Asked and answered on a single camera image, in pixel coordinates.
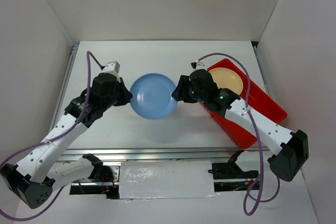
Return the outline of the yellow plastic plate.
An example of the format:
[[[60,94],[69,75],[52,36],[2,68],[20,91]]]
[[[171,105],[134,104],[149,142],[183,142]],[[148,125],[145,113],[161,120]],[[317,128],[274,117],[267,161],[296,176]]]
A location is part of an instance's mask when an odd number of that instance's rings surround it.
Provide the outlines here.
[[[218,88],[228,88],[240,95],[243,91],[243,81],[241,77],[228,68],[214,68],[208,71]]]

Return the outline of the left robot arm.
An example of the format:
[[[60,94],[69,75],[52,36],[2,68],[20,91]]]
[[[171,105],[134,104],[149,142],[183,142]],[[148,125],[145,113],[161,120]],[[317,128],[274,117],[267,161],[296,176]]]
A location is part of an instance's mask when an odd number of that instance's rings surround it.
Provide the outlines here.
[[[29,208],[44,204],[51,193],[76,180],[93,182],[103,177],[105,166],[93,154],[85,154],[74,162],[54,166],[69,145],[100,119],[112,106],[130,102],[132,94],[117,73],[102,72],[92,82],[89,91],[71,100],[55,127],[41,145],[16,164],[6,163],[1,176],[7,187]]]

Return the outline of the blue plastic plate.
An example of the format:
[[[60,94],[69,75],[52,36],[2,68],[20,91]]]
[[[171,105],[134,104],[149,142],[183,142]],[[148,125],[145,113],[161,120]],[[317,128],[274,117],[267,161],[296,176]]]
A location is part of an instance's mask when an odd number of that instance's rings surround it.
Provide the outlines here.
[[[133,95],[131,108],[144,119],[163,119],[177,107],[177,101],[172,97],[175,88],[175,83],[163,74],[145,74],[135,80],[130,88]]]

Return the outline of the aluminium table frame rail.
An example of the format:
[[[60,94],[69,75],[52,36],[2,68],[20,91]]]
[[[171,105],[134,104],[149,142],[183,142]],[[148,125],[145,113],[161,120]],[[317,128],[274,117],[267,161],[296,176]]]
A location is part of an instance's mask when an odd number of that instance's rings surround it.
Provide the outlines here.
[[[69,149],[58,162],[72,162],[85,154],[92,154],[104,162],[116,161],[180,161],[187,159],[226,159],[238,149],[234,147],[196,148],[126,148],[126,149]]]

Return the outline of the white foam board cover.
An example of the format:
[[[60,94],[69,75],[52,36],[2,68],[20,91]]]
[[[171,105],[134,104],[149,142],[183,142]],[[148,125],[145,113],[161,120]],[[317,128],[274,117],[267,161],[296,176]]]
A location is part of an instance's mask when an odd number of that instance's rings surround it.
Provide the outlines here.
[[[215,195],[210,161],[123,162],[121,199],[207,198]]]

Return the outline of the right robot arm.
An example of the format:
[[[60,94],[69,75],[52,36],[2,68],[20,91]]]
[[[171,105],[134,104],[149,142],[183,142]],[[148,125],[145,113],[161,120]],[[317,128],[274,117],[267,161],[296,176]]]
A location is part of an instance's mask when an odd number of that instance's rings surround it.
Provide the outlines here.
[[[172,97],[185,103],[201,102],[209,111],[255,136],[272,152],[268,163],[281,180],[292,181],[309,157],[308,136],[304,131],[293,132],[282,127],[248,106],[231,89],[218,88],[205,69],[180,76]]]

